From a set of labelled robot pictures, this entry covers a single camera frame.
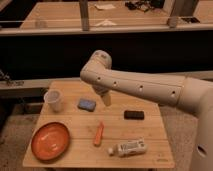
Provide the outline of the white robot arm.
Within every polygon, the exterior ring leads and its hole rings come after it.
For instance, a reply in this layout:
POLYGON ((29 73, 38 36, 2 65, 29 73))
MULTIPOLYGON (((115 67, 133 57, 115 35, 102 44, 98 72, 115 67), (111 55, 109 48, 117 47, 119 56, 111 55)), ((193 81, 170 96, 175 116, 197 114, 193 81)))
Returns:
POLYGON ((111 56, 96 50, 80 71, 80 78, 100 96, 114 90, 193 114, 198 118, 198 126, 190 171, 213 171, 213 82, 116 71, 111 66, 111 56))

